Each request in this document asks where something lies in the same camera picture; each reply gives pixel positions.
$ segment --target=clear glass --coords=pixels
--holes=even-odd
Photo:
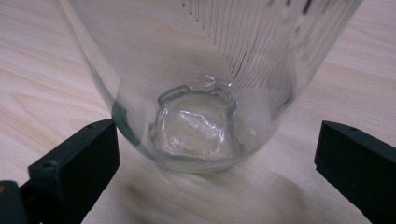
[[[122,134],[161,166],[261,149],[361,0],[58,0]]]

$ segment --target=glass bottom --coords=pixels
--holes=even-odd
[[[181,86],[162,94],[158,104],[156,122],[148,128],[156,154],[191,163],[229,160],[242,153],[233,136],[236,101],[223,89]]]

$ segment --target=wood grain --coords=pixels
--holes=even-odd
[[[366,0],[276,136],[241,164],[164,170],[120,135],[121,166],[84,223],[369,223],[313,163],[322,120],[396,146],[396,3]],[[0,2],[0,179],[109,118],[51,1]]]

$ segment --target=light wood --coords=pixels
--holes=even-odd
[[[322,120],[396,146],[396,2],[366,0],[276,136],[218,173],[164,170],[119,135],[121,165],[84,223],[369,223],[316,170]],[[0,179],[110,117],[51,1],[0,2]]]

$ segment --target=wooden table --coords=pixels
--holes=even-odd
[[[316,170],[322,120],[396,146],[396,2],[366,0],[276,136],[218,173],[161,169],[119,135],[120,169],[84,223],[369,223]],[[0,179],[110,117],[51,1],[0,2]]]

